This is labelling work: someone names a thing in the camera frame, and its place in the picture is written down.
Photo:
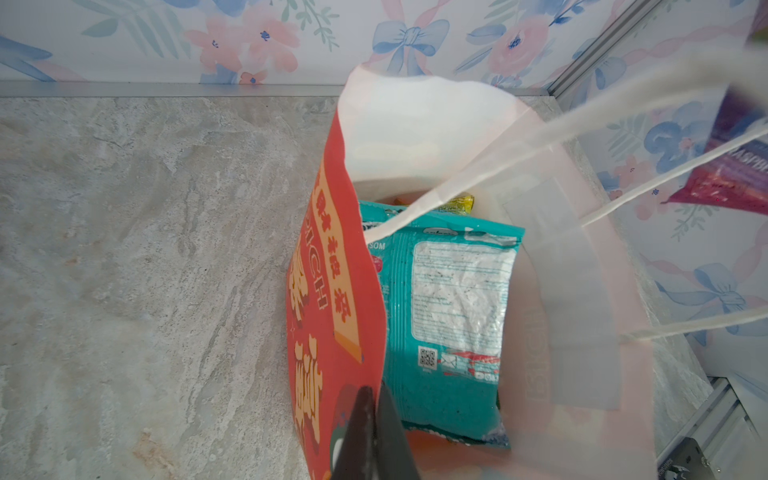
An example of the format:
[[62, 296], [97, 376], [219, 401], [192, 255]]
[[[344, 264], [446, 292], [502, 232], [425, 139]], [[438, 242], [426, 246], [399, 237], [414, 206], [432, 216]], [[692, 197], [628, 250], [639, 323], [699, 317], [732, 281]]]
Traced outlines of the teal mint candy bag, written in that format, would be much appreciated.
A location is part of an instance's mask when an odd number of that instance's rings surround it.
[[499, 402], [524, 229], [432, 212], [368, 245], [387, 316], [383, 374], [405, 428], [506, 448]]

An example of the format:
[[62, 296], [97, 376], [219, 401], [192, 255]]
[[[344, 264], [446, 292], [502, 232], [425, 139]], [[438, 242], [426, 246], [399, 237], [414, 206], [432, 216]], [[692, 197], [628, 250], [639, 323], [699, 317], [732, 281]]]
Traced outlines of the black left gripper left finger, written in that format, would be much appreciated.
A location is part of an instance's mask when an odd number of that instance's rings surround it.
[[361, 387], [333, 466], [333, 480], [371, 480], [375, 473], [375, 399], [373, 389]]

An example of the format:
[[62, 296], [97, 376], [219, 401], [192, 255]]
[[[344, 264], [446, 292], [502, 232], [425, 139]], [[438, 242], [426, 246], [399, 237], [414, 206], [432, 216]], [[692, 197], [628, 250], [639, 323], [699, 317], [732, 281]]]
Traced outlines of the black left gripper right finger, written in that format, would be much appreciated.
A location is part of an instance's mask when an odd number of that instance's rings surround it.
[[393, 396], [382, 385], [376, 407], [375, 478], [379, 480], [420, 480], [405, 429]]

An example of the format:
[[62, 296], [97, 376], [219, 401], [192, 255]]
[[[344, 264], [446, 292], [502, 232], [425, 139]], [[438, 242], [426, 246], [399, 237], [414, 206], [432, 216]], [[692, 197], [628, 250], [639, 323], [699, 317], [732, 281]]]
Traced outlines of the purple Fox's berries bag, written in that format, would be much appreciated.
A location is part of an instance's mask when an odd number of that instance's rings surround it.
[[[730, 88], [707, 141], [707, 152], [757, 129], [767, 111]], [[670, 203], [767, 213], [767, 137], [738, 146], [692, 170]]]

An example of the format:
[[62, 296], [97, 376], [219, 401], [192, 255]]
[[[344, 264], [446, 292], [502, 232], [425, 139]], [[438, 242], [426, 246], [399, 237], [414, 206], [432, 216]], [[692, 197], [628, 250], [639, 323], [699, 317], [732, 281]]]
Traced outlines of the yellow snack packet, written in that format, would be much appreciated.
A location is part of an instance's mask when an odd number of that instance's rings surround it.
[[455, 215], [469, 216], [474, 208], [475, 198], [469, 193], [462, 193], [436, 208], [436, 211]]

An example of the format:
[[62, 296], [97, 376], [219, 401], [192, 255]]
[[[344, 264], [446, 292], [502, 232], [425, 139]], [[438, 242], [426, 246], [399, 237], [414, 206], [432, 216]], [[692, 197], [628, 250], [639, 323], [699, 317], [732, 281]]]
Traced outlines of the red paper gift bag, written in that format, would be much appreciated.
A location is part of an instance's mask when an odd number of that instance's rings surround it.
[[369, 243], [453, 197], [524, 229], [499, 379], [509, 445], [405, 428], [422, 479], [651, 479], [657, 339], [753, 324], [765, 308], [656, 326], [596, 177], [565, 151], [582, 134], [728, 85], [767, 103], [767, 51], [694, 51], [545, 120], [478, 82], [349, 75], [285, 277], [292, 423], [313, 479], [332, 479], [358, 390], [376, 407], [387, 316]]

